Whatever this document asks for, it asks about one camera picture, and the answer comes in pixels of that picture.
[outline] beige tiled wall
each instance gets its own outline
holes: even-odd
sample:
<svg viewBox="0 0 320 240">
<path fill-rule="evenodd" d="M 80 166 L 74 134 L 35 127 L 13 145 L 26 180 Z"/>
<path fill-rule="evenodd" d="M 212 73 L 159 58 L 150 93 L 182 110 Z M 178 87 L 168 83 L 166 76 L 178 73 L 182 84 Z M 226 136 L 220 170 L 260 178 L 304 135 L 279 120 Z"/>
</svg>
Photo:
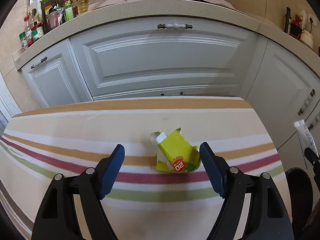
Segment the beige tiled wall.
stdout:
<svg viewBox="0 0 320 240">
<path fill-rule="evenodd" d="M 304 9 L 307 13 L 315 15 L 306 0 L 226 0 L 230 2 L 236 9 L 254 14 L 259 17 L 266 18 L 275 25 L 284 28 L 284 15 L 286 7 L 291 8 L 291 16 Z M 0 29 L 0 39 L 2 49 L 0 50 L 0 71 L 4 77 L 4 81 L 8 86 L 10 93 L 16 100 L 17 104 L 23 112 L 39 108 L 34 100 L 30 89 L 26 85 L 21 72 L 14 68 L 11 54 L 20 48 L 19 33 L 24 29 L 23 18 L 28 7 L 28 0 L 18 0 L 11 12 L 9 13 L 4 26 Z M 314 52 L 318 53 L 320 46 L 320 22 L 318 20 L 317 27 L 312 28 L 314 37 Z"/>
<path fill-rule="evenodd" d="M 11 55 L 21 48 L 19 34 L 24 31 L 24 17 L 27 15 L 29 0 L 18 0 L 0 29 L 0 72 L 13 99 L 21 111 L 39 108 L 20 71 L 14 67 Z"/>
</svg>

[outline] electrical outlet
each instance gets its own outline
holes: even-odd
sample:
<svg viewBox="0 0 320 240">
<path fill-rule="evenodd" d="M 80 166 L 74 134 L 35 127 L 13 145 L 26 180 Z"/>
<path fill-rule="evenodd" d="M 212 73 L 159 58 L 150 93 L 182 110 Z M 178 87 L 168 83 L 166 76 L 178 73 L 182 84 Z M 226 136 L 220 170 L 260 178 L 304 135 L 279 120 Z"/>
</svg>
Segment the electrical outlet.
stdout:
<svg viewBox="0 0 320 240">
<path fill-rule="evenodd" d="M 309 22 L 309 23 L 311 23 L 311 22 L 310 22 L 310 18 L 312 18 L 312 20 L 313 20 L 312 25 L 317 26 L 317 17 L 314 16 L 314 15 L 312 15 L 311 13 L 309 13 L 309 14 L 308 14 L 308 22 Z"/>
</svg>

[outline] kitchen counter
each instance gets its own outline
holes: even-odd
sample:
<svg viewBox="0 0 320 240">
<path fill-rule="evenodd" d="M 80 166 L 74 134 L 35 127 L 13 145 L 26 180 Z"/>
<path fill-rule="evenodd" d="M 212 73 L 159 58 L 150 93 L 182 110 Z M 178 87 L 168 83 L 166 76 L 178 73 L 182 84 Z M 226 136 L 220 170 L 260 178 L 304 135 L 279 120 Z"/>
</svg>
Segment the kitchen counter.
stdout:
<svg viewBox="0 0 320 240">
<path fill-rule="evenodd" d="M 121 143 L 124 163 L 111 193 L 101 202 L 117 237 L 206 239 L 223 199 L 213 191 L 203 165 L 189 174 L 155 170 L 156 145 L 150 134 L 170 134 L 179 127 L 192 145 L 208 142 L 230 166 L 251 175 L 268 172 L 291 216 L 277 150 L 249 103 L 236 97 L 108 100 L 16 115 L 0 141 L 1 202 L 12 222 L 30 239 L 38 208 L 55 174 L 69 177 L 95 167 Z M 245 201 L 244 210 L 249 204 Z M 76 210 L 81 207 L 79 196 L 75 196 L 75 205 Z M 77 215 L 83 237 L 90 239 L 88 230 L 83 230 L 83 214 Z M 245 224 L 246 216 L 240 220 L 235 239 L 242 236 Z"/>
<path fill-rule="evenodd" d="M 64 23 L 34 43 L 16 60 L 16 69 L 19 70 L 33 57 L 59 41 L 99 25 L 129 18 L 169 15 L 205 18 L 259 33 L 291 51 L 320 76 L 320 57 L 301 42 L 275 28 L 272 23 L 218 5 L 189 0 L 141 0 L 87 12 Z"/>
</svg>

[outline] cabinet drawer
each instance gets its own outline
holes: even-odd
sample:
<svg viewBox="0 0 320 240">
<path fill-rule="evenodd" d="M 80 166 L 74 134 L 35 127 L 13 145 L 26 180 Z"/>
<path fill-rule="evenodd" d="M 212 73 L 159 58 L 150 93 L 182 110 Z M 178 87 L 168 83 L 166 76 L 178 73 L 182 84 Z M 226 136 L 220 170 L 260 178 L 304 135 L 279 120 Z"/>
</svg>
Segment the cabinet drawer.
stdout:
<svg viewBox="0 0 320 240">
<path fill-rule="evenodd" d="M 313 89 L 315 95 L 306 101 Z M 268 41 L 247 101 L 260 117 L 276 148 L 294 134 L 295 121 L 309 117 L 319 99 L 319 78 L 293 54 Z M 307 107 L 299 115 L 305 103 Z"/>
<path fill-rule="evenodd" d="M 22 67 L 22 73 L 41 107 L 93 100 L 70 40 L 61 41 L 36 56 Z"/>
<path fill-rule="evenodd" d="M 159 24 L 192 29 L 158 29 Z M 184 85 L 229 86 L 237 93 L 257 35 L 203 19 L 150 17 L 104 25 L 71 39 L 93 97 Z"/>
</svg>

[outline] table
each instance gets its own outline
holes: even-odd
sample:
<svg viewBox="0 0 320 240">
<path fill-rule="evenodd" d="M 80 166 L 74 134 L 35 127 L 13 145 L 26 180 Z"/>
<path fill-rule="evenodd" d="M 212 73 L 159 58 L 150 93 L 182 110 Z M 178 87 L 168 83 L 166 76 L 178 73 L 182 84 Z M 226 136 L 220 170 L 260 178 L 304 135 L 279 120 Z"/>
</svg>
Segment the table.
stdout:
<svg viewBox="0 0 320 240">
<path fill-rule="evenodd" d="M 181 127 L 192 145 L 206 141 L 243 172 L 274 179 L 291 216 L 280 157 L 252 107 L 236 97 L 157 97 L 81 103 L 14 116 L 0 140 L 0 201 L 18 230 L 31 238 L 44 193 L 57 173 L 95 167 L 121 143 L 125 160 L 103 208 L 119 240 L 206 239 L 223 199 L 201 166 L 189 174 L 155 170 L 150 134 Z M 91 239 L 79 196 L 83 237 Z M 248 208 L 250 198 L 246 198 Z M 245 225 L 246 216 L 240 224 Z"/>
</svg>

